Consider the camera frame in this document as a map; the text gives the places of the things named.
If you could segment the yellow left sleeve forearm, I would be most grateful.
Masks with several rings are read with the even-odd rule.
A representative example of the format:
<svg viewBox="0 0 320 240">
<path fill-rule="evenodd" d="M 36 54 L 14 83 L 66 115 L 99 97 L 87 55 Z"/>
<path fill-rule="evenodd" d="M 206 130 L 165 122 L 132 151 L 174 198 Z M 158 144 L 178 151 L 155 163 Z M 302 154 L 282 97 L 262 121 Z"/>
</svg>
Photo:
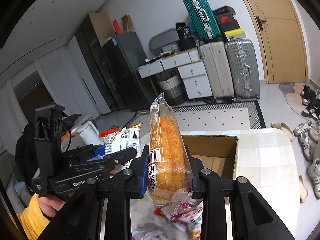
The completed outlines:
<svg viewBox="0 0 320 240">
<path fill-rule="evenodd" d="M 40 209 L 37 194 L 32 196 L 29 206 L 21 214 L 17 214 L 17 217 L 28 239 L 38 239 L 39 235 L 49 224 L 49 219 L 44 216 Z"/>
</svg>

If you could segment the left hand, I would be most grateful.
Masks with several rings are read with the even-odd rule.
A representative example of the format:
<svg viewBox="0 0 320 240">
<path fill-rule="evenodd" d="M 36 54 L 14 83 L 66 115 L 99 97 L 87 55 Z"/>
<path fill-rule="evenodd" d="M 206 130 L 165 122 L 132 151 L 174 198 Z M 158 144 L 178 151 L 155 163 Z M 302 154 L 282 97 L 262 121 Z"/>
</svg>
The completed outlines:
<svg viewBox="0 0 320 240">
<path fill-rule="evenodd" d="M 53 218 L 65 204 L 65 201 L 52 194 L 46 197 L 40 197 L 37 194 L 36 199 L 41 211 L 50 218 Z"/>
</svg>

